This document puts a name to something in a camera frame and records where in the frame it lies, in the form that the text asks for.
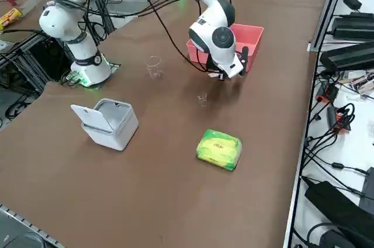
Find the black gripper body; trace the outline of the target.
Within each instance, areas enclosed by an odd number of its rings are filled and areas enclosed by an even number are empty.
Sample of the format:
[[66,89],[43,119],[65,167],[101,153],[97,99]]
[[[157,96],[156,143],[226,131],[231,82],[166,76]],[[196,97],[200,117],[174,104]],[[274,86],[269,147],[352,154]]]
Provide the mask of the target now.
[[219,69],[218,66],[214,63],[212,56],[210,54],[207,56],[206,71],[208,73],[216,73],[216,74],[222,73],[222,70]]

